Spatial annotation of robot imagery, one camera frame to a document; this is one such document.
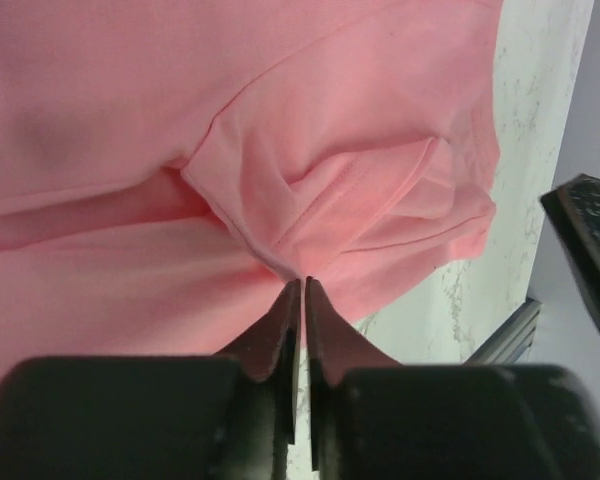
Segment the pink t shirt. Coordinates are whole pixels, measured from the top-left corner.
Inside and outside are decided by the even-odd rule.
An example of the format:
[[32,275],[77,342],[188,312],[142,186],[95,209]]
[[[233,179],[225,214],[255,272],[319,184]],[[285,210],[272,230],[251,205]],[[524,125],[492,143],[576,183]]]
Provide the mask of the pink t shirt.
[[498,1],[0,1],[0,378],[358,320],[480,255]]

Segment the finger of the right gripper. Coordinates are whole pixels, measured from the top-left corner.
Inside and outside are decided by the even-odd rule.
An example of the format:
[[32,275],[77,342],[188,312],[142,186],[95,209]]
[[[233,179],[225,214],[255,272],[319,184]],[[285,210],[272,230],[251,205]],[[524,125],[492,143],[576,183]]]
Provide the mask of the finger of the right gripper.
[[600,178],[580,174],[540,202],[600,334]]

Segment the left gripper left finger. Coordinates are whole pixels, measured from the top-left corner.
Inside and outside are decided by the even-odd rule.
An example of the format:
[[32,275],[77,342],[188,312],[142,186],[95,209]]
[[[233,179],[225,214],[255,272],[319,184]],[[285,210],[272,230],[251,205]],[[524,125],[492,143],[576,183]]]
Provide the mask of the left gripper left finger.
[[210,356],[47,356],[0,381],[0,479],[282,479],[300,285]]

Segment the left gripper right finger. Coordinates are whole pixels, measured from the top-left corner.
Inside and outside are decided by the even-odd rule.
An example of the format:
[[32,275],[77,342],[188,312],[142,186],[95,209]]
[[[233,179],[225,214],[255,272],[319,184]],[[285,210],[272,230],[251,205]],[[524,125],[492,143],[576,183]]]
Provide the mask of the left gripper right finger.
[[600,479],[600,420],[552,365],[403,365],[308,279],[312,467],[323,479]]

